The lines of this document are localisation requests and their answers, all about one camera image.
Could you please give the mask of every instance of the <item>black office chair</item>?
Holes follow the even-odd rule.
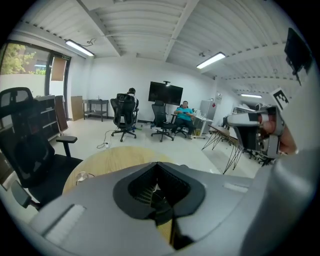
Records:
[[[156,127],[159,127],[160,130],[157,130],[155,133],[152,133],[153,135],[159,135],[161,134],[161,140],[163,141],[164,135],[171,138],[172,141],[175,140],[172,136],[170,136],[169,132],[167,130],[171,130],[174,127],[176,127],[173,123],[167,123],[167,117],[166,117],[166,107],[163,101],[156,100],[154,104],[152,104],[152,110],[154,113],[154,121]]]
[[[118,93],[116,97],[117,98],[112,98],[110,103],[114,111],[113,123],[120,130],[114,131],[111,136],[122,133],[120,142],[123,142],[125,134],[131,134],[136,139],[137,136],[131,132],[135,123],[135,98],[124,93]]]
[[[187,138],[187,133],[188,133],[188,132],[185,131],[184,128],[187,128],[184,124],[180,125],[180,126],[176,129],[175,134],[177,135],[177,134],[181,133],[181,134],[184,135],[185,138]]]
[[[0,149],[15,170],[21,186],[44,206],[59,197],[73,169],[82,160],[70,156],[68,143],[76,137],[61,136],[66,156],[55,154],[43,132],[39,102],[26,87],[0,92]],[[20,184],[11,190],[15,195]]]

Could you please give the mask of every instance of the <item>fluorescent light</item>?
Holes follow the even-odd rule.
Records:
[[[94,55],[91,51],[87,50],[86,48],[82,47],[81,45],[79,45],[78,43],[76,43],[76,42],[74,42],[72,40],[67,40],[67,41],[65,41],[65,43],[68,46],[71,46],[71,47],[77,49],[78,51],[88,55],[88,56],[93,56]]]
[[[225,58],[226,55],[224,55],[222,52],[217,53],[216,55],[208,58],[207,60],[205,60],[204,62],[200,63],[198,66],[196,66],[198,69],[203,69],[204,67],[217,62],[223,58]]]
[[[241,96],[243,96],[243,97],[251,97],[251,98],[259,98],[259,99],[262,98],[261,95],[255,95],[255,94],[243,94],[242,93]]]

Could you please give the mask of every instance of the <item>television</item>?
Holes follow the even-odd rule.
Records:
[[[151,82],[149,90],[149,101],[162,101],[165,104],[180,106],[182,92],[182,87],[169,85],[166,86],[164,83]]]

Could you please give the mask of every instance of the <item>white floor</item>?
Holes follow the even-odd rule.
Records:
[[[109,149],[97,149],[97,145],[104,141],[105,133],[106,142],[110,143],[110,148],[122,146],[138,146],[152,149],[156,152],[167,155],[175,161],[178,165],[187,165],[188,167],[204,172],[214,174],[222,174],[227,165],[232,146],[227,142],[219,142],[218,145],[212,150],[212,146],[201,150],[205,145],[207,139],[193,139],[184,138],[178,134],[174,141],[168,137],[163,137],[163,142],[160,142],[160,136],[151,133],[156,130],[150,129],[150,124],[138,123],[137,127],[142,130],[136,130],[136,139],[132,135],[125,135],[123,142],[120,142],[122,133],[117,133],[111,137],[111,131],[116,128],[113,121],[104,119],[91,118],[80,119],[77,121],[69,121],[69,128],[64,132],[64,135],[76,136],[78,138],[75,144],[70,144],[71,156],[79,159],[86,159],[87,157]],[[65,150],[62,143],[54,140],[51,141],[52,146],[57,154],[65,155]],[[256,160],[249,159],[246,154],[242,154],[236,168],[233,170],[232,166],[225,173],[226,175],[241,176],[254,178],[260,164]],[[14,199],[11,190],[5,191],[0,186],[0,198],[9,206],[11,213],[17,218],[28,223],[37,211],[29,206],[27,209],[21,207]]]

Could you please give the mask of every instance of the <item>glass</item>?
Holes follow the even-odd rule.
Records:
[[[1,64],[0,91],[28,87],[33,97],[44,96],[48,57],[48,51],[8,43]]]

